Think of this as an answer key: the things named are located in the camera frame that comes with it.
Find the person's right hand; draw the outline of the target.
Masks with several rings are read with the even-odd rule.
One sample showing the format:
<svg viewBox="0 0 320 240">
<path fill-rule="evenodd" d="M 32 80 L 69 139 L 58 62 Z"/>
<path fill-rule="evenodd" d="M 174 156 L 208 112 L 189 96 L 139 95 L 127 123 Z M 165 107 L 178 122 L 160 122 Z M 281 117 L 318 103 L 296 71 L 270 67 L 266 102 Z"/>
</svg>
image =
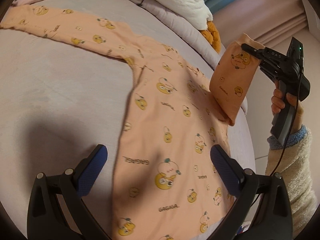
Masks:
<svg viewBox="0 0 320 240">
<path fill-rule="evenodd" d="M 271 102 L 272 102 L 271 110 L 273 115 L 279 114 L 280 111 L 285 108 L 285 102 L 283 101 L 284 95 L 279 89 L 278 81 L 275 82 L 275 87 L 276 88 L 273 91 L 273 96 L 271 98 Z M 297 109 L 296 117 L 291 129 L 291 134 L 293 134 L 298 132 L 302 127 L 304 108 L 300 101 L 297 102 L 296 96 L 293 96 L 292 94 L 287 93 L 286 99 L 291 106 L 294 106 Z"/>
</svg>

